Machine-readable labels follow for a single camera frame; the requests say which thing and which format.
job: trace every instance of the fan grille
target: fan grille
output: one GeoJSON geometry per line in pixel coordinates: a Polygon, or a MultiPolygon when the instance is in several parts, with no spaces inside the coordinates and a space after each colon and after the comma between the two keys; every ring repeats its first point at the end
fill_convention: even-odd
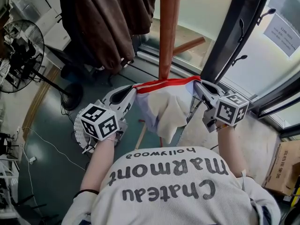
{"type": "Polygon", "coordinates": [[[1,47],[5,49],[0,65],[0,90],[17,92],[34,79],[32,70],[41,67],[45,50],[43,35],[34,23],[20,20],[3,27],[0,36],[1,47]]]}

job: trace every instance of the cardboard box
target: cardboard box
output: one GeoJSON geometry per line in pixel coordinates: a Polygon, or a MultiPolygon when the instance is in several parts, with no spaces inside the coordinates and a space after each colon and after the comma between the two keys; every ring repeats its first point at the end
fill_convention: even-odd
{"type": "Polygon", "coordinates": [[[280,143],[263,187],[290,196],[300,174],[300,140],[280,143]]]}

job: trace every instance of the fan stand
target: fan stand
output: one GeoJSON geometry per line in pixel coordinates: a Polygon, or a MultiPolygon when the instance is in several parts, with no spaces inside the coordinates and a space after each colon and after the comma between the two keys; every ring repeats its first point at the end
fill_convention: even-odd
{"type": "Polygon", "coordinates": [[[71,83],[66,87],[65,90],[63,90],[58,85],[51,82],[48,78],[40,74],[38,71],[33,69],[32,72],[62,93],[60,101],[65,110],[74,110],[80,104],[83,97],[83,87],[80,84],[71,83]]]}

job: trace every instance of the person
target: person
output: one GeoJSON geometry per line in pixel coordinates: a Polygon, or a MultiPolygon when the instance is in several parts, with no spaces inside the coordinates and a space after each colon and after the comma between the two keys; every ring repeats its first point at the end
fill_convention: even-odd
{"type": "Polygon", "coordinates": [[[62,224],[279,224],[275,199],[247,176],[234,128],[216,125],[220,155],[162,147],[113,163],[114,135],[99,142],[62,224]]]}

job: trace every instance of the coat rack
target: coat rack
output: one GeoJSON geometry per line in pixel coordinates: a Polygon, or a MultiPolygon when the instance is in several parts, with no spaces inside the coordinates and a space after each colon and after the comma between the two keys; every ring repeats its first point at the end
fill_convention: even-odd
{"type": "Polygon", "coordinates": [[[159,79],[167,79],[172,57],[205,43],[203,37],[174,48],[180,0],[160,0],[159,79]]]}

